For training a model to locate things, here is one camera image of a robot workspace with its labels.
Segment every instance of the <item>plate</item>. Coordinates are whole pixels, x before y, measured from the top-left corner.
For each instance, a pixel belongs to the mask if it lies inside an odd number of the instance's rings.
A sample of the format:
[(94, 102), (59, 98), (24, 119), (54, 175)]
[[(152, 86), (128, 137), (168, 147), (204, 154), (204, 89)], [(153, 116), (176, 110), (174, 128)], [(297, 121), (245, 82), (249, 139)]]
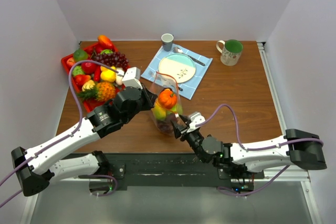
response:
[(184, 54), (171, 54), (159, 63), (159, 72), (169, 74), (178, 83), (189, 81), (196, 72), (195, 62)]

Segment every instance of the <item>mug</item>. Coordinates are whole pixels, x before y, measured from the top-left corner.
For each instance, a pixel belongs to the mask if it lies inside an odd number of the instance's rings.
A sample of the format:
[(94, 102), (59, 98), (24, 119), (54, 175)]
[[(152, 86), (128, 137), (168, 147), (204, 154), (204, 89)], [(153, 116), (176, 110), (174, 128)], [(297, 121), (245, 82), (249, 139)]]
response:
[(174, 36), (172, 34), (162, 35), (161, 36), (161, 42), (162, 42), (163, 50), (165, 50), (165, 51), (172, 50), (173, 41), (174, 41)]
[[(223, 49), (219, 47), (219, 43), (223, 44)], [(235, 39), (230, 39), (228, 41), (219, 40), (216, 43), (217, 50), (222, 53), (221, 62), (227, 66), (233, 66), (237, 64), (241, 52), (243, 51), (243, 44)]]

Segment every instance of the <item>pineapple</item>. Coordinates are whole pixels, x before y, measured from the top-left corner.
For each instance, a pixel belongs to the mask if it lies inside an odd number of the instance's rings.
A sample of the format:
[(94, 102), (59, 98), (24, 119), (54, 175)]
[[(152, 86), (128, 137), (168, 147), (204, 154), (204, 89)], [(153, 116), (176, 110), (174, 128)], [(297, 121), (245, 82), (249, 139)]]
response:
[(106, 102), (116, 97), (115, 90), (113, 84), (109, 82), (99, 82), (92, 89), (85, 89), (85, 91), (78, 93), (78, 97), (83, 100), (94, 98), (98, 102)]

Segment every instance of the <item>spoon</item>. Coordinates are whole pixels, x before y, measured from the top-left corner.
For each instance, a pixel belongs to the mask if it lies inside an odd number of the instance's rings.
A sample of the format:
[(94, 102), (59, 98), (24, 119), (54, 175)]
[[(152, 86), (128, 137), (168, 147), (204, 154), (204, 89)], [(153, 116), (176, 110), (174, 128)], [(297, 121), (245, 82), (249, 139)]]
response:
[[(178, 52), (180, 54), (184, 54), (184, 55), (187, 55), (183, 52), (183, 50), (179, 47), (174, 47), (174, 52)], [(205, 66), (205, 64), (197, 59), (195, 59), (194, 57), (191, 57), (190, 55), (187, 55), (189, 58), (191, 58), (193, 61), (195, 61), (196, 63), (202, 65), (202, 66)]]

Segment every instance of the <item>floral mug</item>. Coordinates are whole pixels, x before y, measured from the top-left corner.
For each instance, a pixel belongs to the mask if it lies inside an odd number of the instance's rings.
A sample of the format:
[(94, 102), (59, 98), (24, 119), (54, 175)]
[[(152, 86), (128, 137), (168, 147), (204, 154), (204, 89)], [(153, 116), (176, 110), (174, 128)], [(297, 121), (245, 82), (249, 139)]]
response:
[[(223, 49), (219, 47), (218, 44), (223, 44)], [(241, 52), (243, 51), (243, 44), (235, 39), (230, 39), (228, 41), (219, 40), (216, 43), (217, 50), (222, 53), (221, 62), (227, 66), (233, 66), (237, 64)]]

